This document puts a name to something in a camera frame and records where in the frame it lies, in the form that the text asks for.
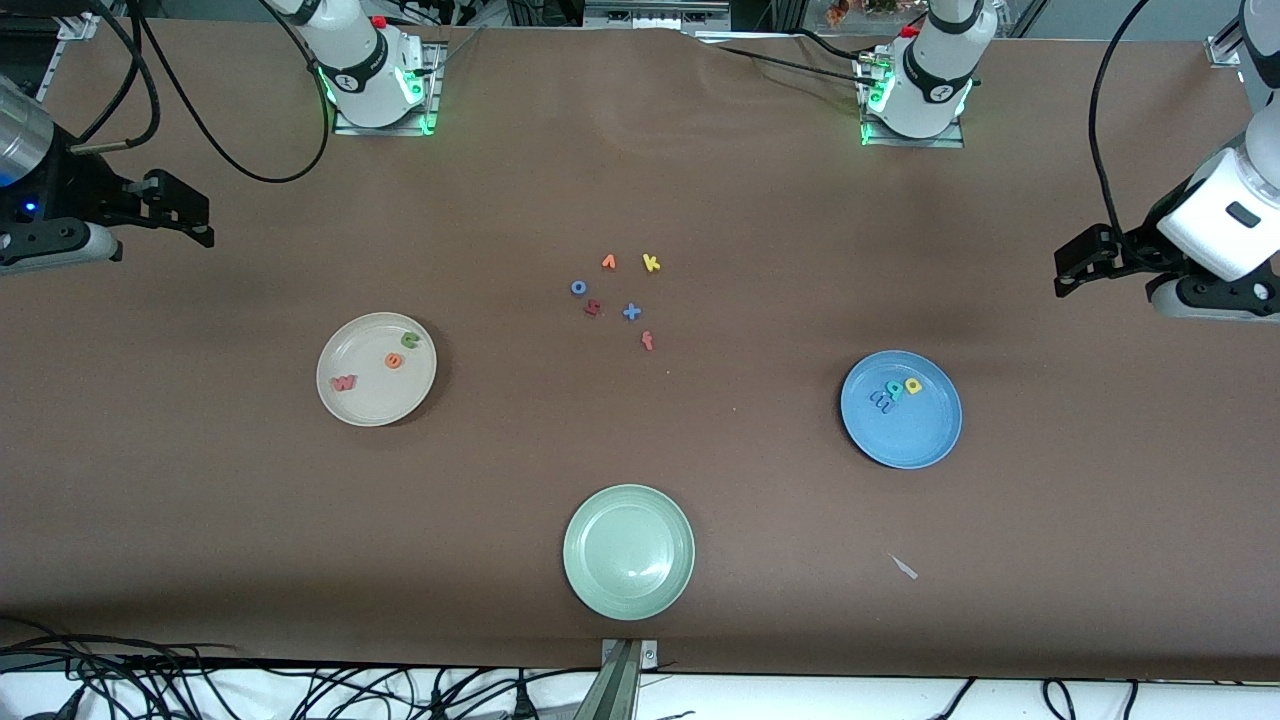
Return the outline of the blue plate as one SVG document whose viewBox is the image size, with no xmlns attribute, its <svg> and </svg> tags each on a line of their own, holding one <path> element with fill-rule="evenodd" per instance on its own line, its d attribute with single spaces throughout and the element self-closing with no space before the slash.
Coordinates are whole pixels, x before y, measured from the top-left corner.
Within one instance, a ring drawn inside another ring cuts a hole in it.
<svg viewBox="0 0 1280 720">
<path fill-rule="evenodd" d="M 869 396 L 891 380 L 916 378 L 918 395 L 906 391 L 888 414 L 876 410 Z M 887 468 L 919 470 L 932 466 L 957 445 L 963 433 L 963 402 L 942 368 L 919 354 L 883 350 L 855 363 L 844 379 L 838 414 L 860 451 Z"/>
</svg>

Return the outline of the beige brown plate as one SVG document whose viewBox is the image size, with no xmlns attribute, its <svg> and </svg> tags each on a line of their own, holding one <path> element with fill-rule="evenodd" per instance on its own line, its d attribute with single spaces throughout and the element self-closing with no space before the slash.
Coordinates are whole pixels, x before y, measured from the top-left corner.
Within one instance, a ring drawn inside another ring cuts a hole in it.
<svg viewBox="0 0 1280 720">
<path fill-rule="evenodd" d="M 421 336 L 416 348 L 401 345 L 404 332 Z M 401 354 L 403 366 L 385 366 L 388 354 Z M 370 313 L 335 331 L 319 355 L 315 383 L 323 406 L 352 427 L 385 427 L 406 419 L 435 384 L 439 360 L 433 337 L 415 319 L 399 313 Z M 356 374 L 352 391 L 337 393 L 334 375 Z"/>
</svg>

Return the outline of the pale green plate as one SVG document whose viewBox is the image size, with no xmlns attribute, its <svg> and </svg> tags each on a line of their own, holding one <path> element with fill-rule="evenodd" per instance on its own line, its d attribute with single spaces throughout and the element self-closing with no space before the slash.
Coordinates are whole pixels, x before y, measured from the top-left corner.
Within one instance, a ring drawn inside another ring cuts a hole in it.
<svg viewBox="0 0 1280 720">
<path fill-rule="evenodd" d="M 669 609 L 696 562 L 692 525 L 666 493 L 640 484 L 598 491 L 573 512 L 562 564 L 570 587 L 591 611 L 641 621 Z"/>
</svg>

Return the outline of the aluminium table frame rail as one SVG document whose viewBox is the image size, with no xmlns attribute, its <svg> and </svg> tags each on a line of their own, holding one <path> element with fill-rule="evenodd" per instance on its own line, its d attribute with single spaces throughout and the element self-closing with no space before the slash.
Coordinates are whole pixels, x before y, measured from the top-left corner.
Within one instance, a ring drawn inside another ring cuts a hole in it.
<svg viewBox="0 0 1280 720">
<path fill-rule="evenodd" d="M 58 17 L 55 18 L 58 24 L 56 44 L 42 74 L 42 78 L 35 91 L 35 100 L 37 102 L 44 102 L 46 95 L 51 87 L 55 72 L 60 64 L 61 58 L 65 54 L 67 47 L 73 42 L 81 42 L 92 38 L 96 35 L 96 29 L 100 22 L 100 17 L 92 12 L 83 12 L 79 15 L 72 17 Z"/>
<path fill-rule="evenodd" d="M 1206 56 L 1213 68 L 1238 68 L 1245 50 L 1245 33 L 1239 17 L 1229 20 L 1204 41 Z"/>
</svg>

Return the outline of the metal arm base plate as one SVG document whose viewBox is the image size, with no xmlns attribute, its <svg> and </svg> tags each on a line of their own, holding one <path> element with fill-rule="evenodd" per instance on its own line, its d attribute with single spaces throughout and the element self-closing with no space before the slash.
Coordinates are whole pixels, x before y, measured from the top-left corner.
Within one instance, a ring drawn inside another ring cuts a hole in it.
<svg viewBox="0 0 1280 720">
<path fill-rule="evenodd" d="M 965 109 L 968 90 L 960 95 L 955 108 L 947 111 L 948 124 L 941 132 L 918 138 L 900 133 L 879 114 L 879 110 L 884 110 L 886 104 L 893 105 L 891 100 L 893 91 L 904 86 L 896 79 L 892 59 L 883 54 L 861 53 L 858 59 L 851 61 L 851 68 L 858 79 L 870 81 L 869 85 L 863 85 L 858 90 L 860 133 L 864 146 L 924 149 L 961 149 L 964 146 L 960 114 Z"/>
<path fill-rule="evenodd" d="M 430 136 L 435 132 L 449 56 L 447 44 L 384 29 L 374 54 L 357 65 L 321 67 L 335 108 L 334 132 Z"/>
</svg>

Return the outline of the metal frame structure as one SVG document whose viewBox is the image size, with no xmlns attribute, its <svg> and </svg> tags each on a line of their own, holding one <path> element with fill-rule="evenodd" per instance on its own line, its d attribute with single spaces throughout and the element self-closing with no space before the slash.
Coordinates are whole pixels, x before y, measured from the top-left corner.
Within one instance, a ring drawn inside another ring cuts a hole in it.
<svg viewBox="0 0 1280 720">
<path fill-rule="evenodd" d="M 513 26 L 585 29 L 732 29 L 730 0 L 500 0 Z"/>
</svg>

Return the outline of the metal table edge bracket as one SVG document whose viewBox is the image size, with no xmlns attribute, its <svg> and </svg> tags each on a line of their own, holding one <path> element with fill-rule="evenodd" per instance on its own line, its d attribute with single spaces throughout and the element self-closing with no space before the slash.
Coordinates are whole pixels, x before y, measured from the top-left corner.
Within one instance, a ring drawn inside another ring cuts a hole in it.
<svg viewBox="0 0 1280 720">
<path fill-rule="evenodd" d="M 603 643 L 602 694 L 591 720 L 634 720 L 645 671 L 658 667 L 657 639 L 608 639 Z"/>
</svg>

